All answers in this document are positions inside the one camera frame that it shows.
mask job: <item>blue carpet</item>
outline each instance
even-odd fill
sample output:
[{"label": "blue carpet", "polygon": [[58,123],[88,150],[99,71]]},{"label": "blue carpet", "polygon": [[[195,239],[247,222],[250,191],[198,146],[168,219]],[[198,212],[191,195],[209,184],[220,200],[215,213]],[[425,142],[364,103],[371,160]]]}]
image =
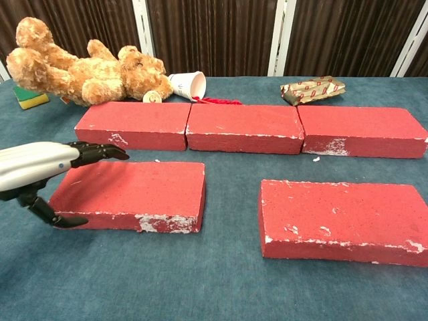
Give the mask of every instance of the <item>blue carpet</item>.
[{"label": "blue carpet", "polygon": [[[286,104],[280,85],[304,79],[208,78],[206,96]],[[405,107],[428,128],[428,78],[340,79],[347,93],[317,104]],[[76,139],[85,108],[50,96],[22,111],[13,86],[0,85],[0,148]],[[257,229],[262,179],[406,183],[427,201],[427,155],[314,163],[311,154],[129,154],[130,161],[206,164],[201,232],[61,231],[16,201],[0,203],[0,320],[428,320],[428,269],[263,259]],[[49,199],[61,179],[40,195]]]}]

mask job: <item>robotic hand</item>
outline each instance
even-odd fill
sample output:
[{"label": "robotic hand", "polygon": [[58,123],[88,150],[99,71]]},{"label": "robotic hand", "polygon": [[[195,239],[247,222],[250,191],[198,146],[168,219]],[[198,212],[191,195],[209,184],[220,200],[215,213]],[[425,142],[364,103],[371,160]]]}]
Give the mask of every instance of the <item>robotic hand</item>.
[{"label": "robotic hand", "polygon": [[103,158],[128,159],[124,150],[113,144],[87,142],[33,142],[0,150],[0,199],[17,199],[22,207],[50,225],[70,228],[86,224],[83,217],[65,218],[40,197],[37,191],[47,181],[70,168],[96,163]]}]

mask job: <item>curtain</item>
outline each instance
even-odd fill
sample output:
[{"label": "curtain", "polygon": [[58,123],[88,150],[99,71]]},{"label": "curtain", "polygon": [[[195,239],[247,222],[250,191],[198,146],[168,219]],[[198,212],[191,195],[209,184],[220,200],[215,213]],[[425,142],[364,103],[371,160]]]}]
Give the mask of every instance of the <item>curtain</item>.
[{"label": "curtain", "polygon": [[24,17],[43,20],[55,43],[88,57],[90,39],[99,39],[117,55],[124,45],[140,47],[131,0],[1,0],[0,59],[17,47],[15,30]]},{"label": "curtain", "polygon": [[276,0],[147,0],[156,56],[169,73],[265,76]]},{"label": "curtain", "polygon": [[389,76],[425,0],[298,0],[284,75]]},{"label": "curtain", "polygon": [[428,33],[406,72],[408,77],[428,77]]}]

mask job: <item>wrapped present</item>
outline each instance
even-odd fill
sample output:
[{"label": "wrapped present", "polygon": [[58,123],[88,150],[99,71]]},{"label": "wrapped present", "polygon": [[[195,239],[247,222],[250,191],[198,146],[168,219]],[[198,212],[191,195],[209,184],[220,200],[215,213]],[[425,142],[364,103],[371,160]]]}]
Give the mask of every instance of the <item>wrapped present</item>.
[{"label": "wrapped present", "polygon": [[345,91],[345,84],[332,76],[281,86],[282,98],[294,106],[340,95]]}]

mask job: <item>yellow sponge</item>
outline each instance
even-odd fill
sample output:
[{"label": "yellow sponge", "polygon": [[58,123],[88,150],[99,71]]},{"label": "yellow sponge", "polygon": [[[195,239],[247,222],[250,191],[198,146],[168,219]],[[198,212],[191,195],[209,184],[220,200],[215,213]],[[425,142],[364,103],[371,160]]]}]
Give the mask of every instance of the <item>yellow sponge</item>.
[{"label": "yellow sponge", "polygon": [[15,92],[19,105],[24,110],[49,102],[49,97],[47,97],[46,94],[38,94],[17,86],[14,87],[13,91]]}]

